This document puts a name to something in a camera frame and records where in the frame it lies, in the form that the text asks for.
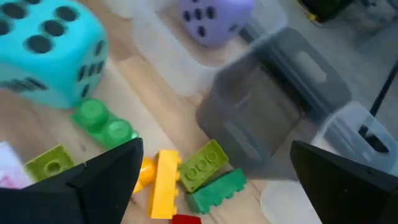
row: lime green building block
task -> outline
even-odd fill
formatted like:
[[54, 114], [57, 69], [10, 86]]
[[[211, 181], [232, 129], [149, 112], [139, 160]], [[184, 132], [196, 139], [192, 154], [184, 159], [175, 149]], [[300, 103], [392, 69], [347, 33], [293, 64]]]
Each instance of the lime green building block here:
[[246, 178], [241, 169], [236, 169], [212, 183], [200, 188], [192, 194], [187, 194], [185, 200], [192, 212], [207, 214], [210, 207], [221, 205], [224, 199], [230, 199], [235, 192], [243, 190]]
[[32, 179], [39, 182], [74, 166], [63, 146], [59, 145], [27, 162], [24, 168]]
[[107, 150], [139, 137], [129, 122], [110, 112], [100, 100], [84, 101], [71, 119]]
[[228, 156], [215, 140], [211, 140], [178, 167], [180, 182], [187, 192], [194, 192], [227, 162]]

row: teal dice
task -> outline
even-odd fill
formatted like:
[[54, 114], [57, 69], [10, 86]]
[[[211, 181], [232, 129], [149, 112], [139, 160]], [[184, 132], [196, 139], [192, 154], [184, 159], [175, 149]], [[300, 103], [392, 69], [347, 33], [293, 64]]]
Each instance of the teal dice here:
[[104, 27], [78, 1], [0, 0], [0, 89], [72, 108], [98, 86], [107, 54]]

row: foam dice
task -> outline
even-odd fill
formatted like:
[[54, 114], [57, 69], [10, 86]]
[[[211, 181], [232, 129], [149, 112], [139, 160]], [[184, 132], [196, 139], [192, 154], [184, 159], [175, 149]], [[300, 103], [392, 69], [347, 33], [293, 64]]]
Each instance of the foam dice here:
[[248, 21], [254, 0], [180, 0], [180, 13], [189, 34], [208, 47], [221, 46]]
[[106, 32], [70, 0], [0, 0], [0, 89], [56, 108], [89, 96], [103, 75]]

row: gray plastic container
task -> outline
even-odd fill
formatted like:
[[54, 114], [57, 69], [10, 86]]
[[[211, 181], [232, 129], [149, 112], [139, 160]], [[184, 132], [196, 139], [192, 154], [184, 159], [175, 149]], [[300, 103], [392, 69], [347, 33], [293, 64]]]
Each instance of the gray plastic container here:
[[220, 71], [197, 120], [233, 166], [262, 178], [303, 116], [320, 124], [349, 101], [340, 74], [299, 32], [286, 29]]

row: plastic bin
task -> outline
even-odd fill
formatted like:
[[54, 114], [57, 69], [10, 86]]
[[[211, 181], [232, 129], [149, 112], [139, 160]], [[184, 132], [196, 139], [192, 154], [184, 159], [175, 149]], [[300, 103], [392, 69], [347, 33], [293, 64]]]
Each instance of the plastic bin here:
[[[362, 125], [369, 128], [387, 147], [388, 153], [375, 151], [359, 134]], [[332, 114], [320, 128], [312, 144], [358, 163], [398, 176], [398, 142], [358, 102], [352, 102]], [[272, 165], [290, 162], [289, 152], [278, 152]], [[279, 175], [283, 169], [274, 168]], [[298, 181], [272, 180], [261, 194], [261, 207], [273, 224], [321, 224]]]
[[105, 5], [116, 15], [125, 19], [132, 19], [137, 14], [137, 4], [146, 4], [149, 9], [158, 10], [170, 0], [103, 0]]
[[[308, 64], [317, 67], [314, 75]], [[321, 123], [350, 100], [340, 75], [300, 33], [286, 29], [220, 71], [197, 120], [233, 166], [266, 178], [268, 160], [302, 117]]]
[[[163, 2], [158, 8], [141, 3], [137, 9], [132, 21], [133, 41], [179, 95], [194, 95], [208, 88], [217, 71], [250, 49], [239, 36], [218, 49], [196, 43], [183, 28], [177, 1]], [[275, 0], [256, 1], [249, 23], [257, 20], [276, 21], [264, 23], [267, 29], [258, 39], [269, 38], [287, 25], [285, 12]]]
[[116, 15], [131, 19], [137, 0], [103, 0], [105, 5]]

